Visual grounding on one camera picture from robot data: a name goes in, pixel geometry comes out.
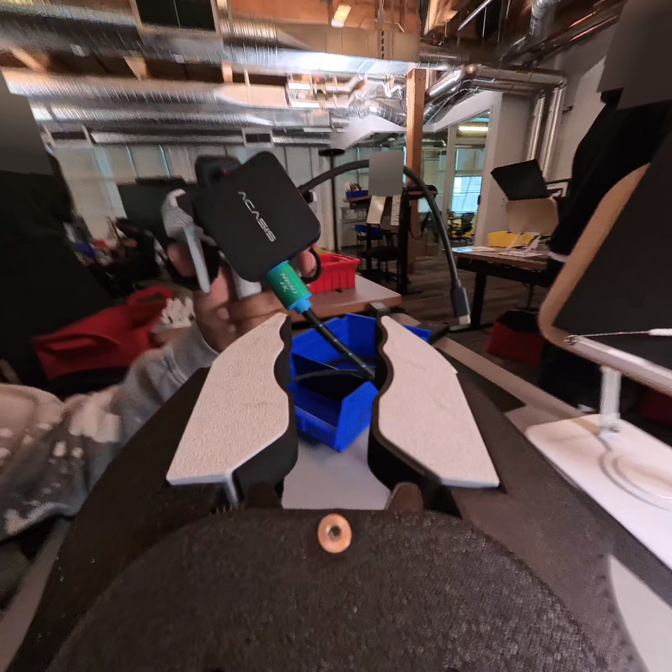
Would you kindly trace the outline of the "black tilted panel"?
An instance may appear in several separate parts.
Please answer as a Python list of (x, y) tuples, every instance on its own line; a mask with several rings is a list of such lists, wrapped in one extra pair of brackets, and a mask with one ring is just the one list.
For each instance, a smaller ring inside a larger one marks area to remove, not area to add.
[(495, 167), (491, 177), (509, 202), (549, 197), (548, 186), (536, 159)]

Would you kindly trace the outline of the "person's left hand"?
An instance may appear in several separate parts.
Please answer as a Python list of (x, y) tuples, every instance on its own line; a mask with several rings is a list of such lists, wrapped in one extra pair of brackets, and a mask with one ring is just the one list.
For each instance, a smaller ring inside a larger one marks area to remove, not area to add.
[[(187, 277), (195, 274), (189, 250), (183, 243), (172, 243), (168, 255), (176, 270)], [(317, 263), (312, 248), (298, 255), (299, 274), (313, 277)], [(206, 343), (222, 352), (235, 340), (252, 331), (275, 315), (286, 315), (279, 299), (269, 290), (248, 298), (238, 298), (231, 269), (219, 269), (208, 293), (194, 292), (196, 324)]]

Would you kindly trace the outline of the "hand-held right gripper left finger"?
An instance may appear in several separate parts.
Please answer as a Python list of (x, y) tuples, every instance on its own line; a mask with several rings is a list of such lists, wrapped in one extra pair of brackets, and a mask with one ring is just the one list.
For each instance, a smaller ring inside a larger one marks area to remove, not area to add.
[(211, 365), (166, 473), (174, 487), (276, 488), (298, 458), (290, 380), (291, 325), (275, 315)]

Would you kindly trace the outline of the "large black monitor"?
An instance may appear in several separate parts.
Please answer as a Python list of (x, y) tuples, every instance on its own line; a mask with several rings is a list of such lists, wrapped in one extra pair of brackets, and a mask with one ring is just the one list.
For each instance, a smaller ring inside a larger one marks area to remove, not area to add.
[(180, 177), (159, 176), (116, 183), (116, 188), (129, 223), (158, 235), (164, 233), (161, 211), (167, 195), (176, 189), (190, 194), (198, 185)]

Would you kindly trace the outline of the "blue storage bin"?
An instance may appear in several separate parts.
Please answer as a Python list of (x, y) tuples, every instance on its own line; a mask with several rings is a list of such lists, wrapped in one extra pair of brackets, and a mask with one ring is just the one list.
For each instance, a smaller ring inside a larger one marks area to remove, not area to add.
[[(375, 371), (378, 361), (375, 318), (348, 314), (332, 318), (326, 326)], [(294, 335), (290, 352), (291, 374), (293, 352), (322, 362), (337, 355), (344, 356), (314, 329)], [(369, 383), (339, 403), (321, 397), (299, 399), (299, 402), (294, 400), (297, 429), (335, 451), (343, 452), (370, 426), (377, 393), (375, 385)]]

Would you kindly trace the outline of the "person's left forearm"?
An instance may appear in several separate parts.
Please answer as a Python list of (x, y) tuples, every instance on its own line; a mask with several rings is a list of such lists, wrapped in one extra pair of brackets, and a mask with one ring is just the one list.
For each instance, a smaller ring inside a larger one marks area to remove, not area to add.
[(130, 438), (218, 356), (198, 326), (146, 351), (122, 383), (61, 400), (1, 385), (1, 541), (74, 517)]

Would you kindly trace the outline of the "black usb hub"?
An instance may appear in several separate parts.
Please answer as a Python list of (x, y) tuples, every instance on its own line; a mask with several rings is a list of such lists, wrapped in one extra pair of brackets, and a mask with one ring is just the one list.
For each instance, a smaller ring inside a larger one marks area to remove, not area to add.
[[(318, 241), (321, 224), (317, 216), (274, 154), (257, 153), (230, 173), (229, 179), (233, 194), (240, 196), (251, 218), (245, 229), (246, 259), (239, 262), (240, 277), (260, 282), (273, 268)], [(197, 195), (204, 193), (198, 176), (197, 183), (199, 190), (191, 202), (195, 221), (200, 220)]]

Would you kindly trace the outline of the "row of white dropper bottles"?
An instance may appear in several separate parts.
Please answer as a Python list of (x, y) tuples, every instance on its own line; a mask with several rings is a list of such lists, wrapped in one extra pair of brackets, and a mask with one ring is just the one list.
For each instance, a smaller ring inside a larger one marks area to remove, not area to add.
[(188, 329), (195, 320), (194, 303), (190, 296), (168, 298), (159, 317), (160, 329)]

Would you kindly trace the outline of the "wooden table with black legs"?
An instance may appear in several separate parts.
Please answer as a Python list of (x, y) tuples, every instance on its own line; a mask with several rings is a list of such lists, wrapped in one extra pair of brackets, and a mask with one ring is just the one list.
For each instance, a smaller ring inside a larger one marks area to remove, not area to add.
[(475, 247), (453, 248), (452, 251), (456, 257), (458, 270), (475, 274), (470, 324), (466, 327), (455, 327), (454, 331), (476, 331), (492, 326), (492, 323), (482, 322), (485, 290), (489, 278), (525, 286), (526, 303), (518, 306), (517, 310), (526, 312), (533, 311), (534, 290), (547, 289), (552, 283), (546, 260), (539, 256), (520, 257), (502, 251), (478, 251)]

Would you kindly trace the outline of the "wooden table with bins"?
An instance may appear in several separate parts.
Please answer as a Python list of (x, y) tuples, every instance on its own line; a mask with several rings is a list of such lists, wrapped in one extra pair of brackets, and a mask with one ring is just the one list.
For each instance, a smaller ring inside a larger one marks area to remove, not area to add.
[(310, 298), (315, 315), (322, 321), (347, 314), (362, 314), (373, 305), (397, 307), (402, 295), (357, 274), (353, 288), (319, 292)]

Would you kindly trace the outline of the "silver ventilation duct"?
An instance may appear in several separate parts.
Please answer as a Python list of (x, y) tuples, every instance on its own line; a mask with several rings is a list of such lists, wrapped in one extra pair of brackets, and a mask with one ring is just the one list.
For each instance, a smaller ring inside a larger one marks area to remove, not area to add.
[(32, 101), (91, 105), (96, 108), (152, 111), (217, 112), (248, 115), (274, 126), (330, 126), (328, 110), (319, 105), (294, 107), (286, 90), (271, 85), (216, 85), (177, 80), (138, 80), (40, 74), (2, 69), (9, 89)]

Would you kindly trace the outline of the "red tote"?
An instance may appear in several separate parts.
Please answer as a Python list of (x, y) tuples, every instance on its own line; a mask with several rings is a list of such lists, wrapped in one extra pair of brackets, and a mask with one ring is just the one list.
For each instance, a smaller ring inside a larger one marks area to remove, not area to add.
[(49, 382), (94, 370), (128, 368), (153, 349), (152, 332), (174, 292), (164, 287), (139, 290), (53, 333), (35, 337), (33, 349)]

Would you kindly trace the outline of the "black board with wooden edge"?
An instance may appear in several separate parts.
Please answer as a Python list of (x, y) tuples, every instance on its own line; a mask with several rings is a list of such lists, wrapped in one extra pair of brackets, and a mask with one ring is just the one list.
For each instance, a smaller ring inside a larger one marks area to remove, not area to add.
[(603, 197), (538, 316), (559, 348), (671, 396), (671, 160), (627, 175)]

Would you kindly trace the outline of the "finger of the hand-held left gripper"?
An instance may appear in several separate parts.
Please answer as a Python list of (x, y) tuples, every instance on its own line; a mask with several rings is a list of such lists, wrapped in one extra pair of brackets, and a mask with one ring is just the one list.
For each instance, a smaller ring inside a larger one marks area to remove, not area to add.
[(211, 281), (208, 266), (204, 256), (204, 249), (195, 226), (186, 226), (183, 230), (191, 261), (194, 266), (199, 289), (201, 292), (210, 293)]
[(161, 206), (161, 223), (168, 238), (187, 238), (196, 234), (190, 200), (183, 188), (172, 189)]

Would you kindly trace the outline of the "beige cardboard stand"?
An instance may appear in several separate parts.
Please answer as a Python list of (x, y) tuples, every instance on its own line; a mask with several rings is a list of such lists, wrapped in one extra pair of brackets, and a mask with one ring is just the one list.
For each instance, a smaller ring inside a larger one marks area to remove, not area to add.
[(558, 204), (551, 197), (509, 200), (508, 231), (514, 234), (549, 236), (559, 223)]

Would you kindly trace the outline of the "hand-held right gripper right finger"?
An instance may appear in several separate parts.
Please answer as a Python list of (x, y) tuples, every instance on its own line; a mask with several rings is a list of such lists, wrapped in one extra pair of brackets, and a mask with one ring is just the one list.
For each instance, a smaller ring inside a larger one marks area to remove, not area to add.
[(382, 385), (370, 447), (445, 487), (496, 489), (499, 475), (450, 362), (390, 316), (377, 325)]

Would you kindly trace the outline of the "red storage box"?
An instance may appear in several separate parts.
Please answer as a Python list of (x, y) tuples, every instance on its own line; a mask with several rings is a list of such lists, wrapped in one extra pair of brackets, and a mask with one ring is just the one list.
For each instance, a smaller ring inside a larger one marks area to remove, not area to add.
[(486, 352), (511, 361), (539, 367), (545, 340), (536, 315), (525, 310), (508, 310), (492, 324)]

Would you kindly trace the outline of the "wooden post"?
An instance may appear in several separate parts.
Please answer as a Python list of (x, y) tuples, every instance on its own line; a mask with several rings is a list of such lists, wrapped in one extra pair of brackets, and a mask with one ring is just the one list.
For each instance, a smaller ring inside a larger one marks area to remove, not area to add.
[[(406, 165), (417, 175), (421, 174), (426, 76), (424, 69), (414, 69), (407, 77)], [(411, 202), (409, 208), (407, 271), (411, 275), (419, 249), (418, 202)]]

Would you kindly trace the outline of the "black lectern stand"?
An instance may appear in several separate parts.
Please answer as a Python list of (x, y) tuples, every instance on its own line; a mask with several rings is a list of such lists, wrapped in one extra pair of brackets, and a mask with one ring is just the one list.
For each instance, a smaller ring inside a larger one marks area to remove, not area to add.
[(402, 296), (422, 291), (414, 288), (410, 275), (415, 271), (415, 263), (423, 239), (423, 224), (419, 204), (425, 201), (424, 191), (414, 182), (402, 189), (399, 207), (397, 291)]

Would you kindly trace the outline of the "black bin divider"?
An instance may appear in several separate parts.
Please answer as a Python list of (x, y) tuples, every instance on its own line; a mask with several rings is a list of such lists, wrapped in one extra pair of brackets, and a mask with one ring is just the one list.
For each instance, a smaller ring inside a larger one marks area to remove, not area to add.
[(340, 403), (362, 386), (372, 383), (347, 357), (337, 355), (322, 362), (298, 353), (291, 353), (292, 378), (290, 391), (295, 402), (321, 397)]

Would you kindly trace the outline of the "white paper sheets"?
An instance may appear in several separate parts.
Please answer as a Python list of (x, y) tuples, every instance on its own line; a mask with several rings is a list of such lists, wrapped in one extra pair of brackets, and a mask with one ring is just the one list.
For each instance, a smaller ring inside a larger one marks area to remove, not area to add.
[(372, 196), (366, 223), (374, 226), (398, 228), (400, 221), (401, 195)]

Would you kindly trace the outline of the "red ribbed bin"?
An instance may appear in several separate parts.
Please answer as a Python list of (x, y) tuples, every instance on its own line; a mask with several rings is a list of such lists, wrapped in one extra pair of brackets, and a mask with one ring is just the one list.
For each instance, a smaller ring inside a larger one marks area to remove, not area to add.
[(312, 294), (356, 287), (359, 258), (322, 251), (319, 251), (317, 256), (321, 262), (321, 272), (316, 280), (307, 283)]

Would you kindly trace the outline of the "white metal stand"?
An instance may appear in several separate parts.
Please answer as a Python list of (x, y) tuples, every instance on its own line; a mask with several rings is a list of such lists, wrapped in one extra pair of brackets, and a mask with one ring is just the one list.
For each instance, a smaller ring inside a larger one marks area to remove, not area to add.
[(671, 568), (671, 447), (623, 420), (622, 374), (601, 368), (600, 411), (534, 425), (533, 445)]

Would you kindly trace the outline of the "black floor lamp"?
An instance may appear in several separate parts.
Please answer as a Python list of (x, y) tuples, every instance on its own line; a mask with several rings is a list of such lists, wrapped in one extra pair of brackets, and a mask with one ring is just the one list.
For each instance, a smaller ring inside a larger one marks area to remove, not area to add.
[[(340, 148), (324, 148), (321, 149), (318, 154), (329, 160), (329, 171), (333, 172), (335, 170), (335, 159), (339, 156), (342, 156), (345, 153), (343, 149)], [(331, 205), (331, 215), (332, 215), (332, 251), (334, 253), (340, 252), (340, 241), (339, 241), (339, 221), (337, 213), (337, 190), (335, 187), (335, 174), (332, 174), (329, 178), (330, 185), (330, 205)]]

